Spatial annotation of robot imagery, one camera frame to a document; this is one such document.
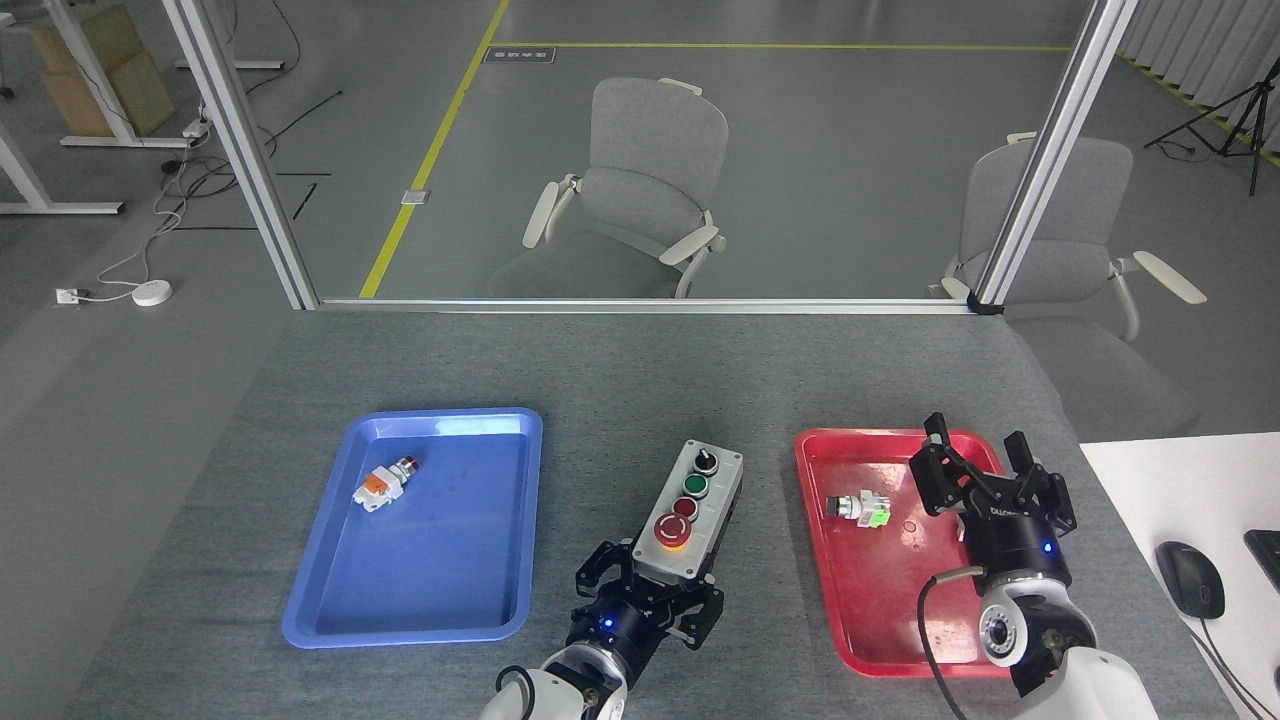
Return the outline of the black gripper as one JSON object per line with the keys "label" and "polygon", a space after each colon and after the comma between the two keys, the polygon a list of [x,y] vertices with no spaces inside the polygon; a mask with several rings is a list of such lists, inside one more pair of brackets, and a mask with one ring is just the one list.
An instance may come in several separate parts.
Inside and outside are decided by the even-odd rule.
{"label": "black gripper", "polygon": [[[620,578],[602,584],[611,569],[618,569]],[[577,596],[591,602],[571,612],[566,644],[613,650],[627,664],[648,664],[667,635],[700,650],[724,606],[714,578],[677,585],[634,578],[632,541],[602,542],[575,575]]]}
{"label": "black gripper", "polygon": [[1004,439],[1015,491],[1001,489],[995,500],[986,492],[983,473],[954,447],[945,415],[932,413],[923,428],[925,439],[908,465],[927,514],[964,514],[969,564],[983,568],[974,585],[1034,575],[1070,585],[1057,534],[1078,527],[1073,502],[1065,478],[1044,469],[1025,434],[1015,430]]}

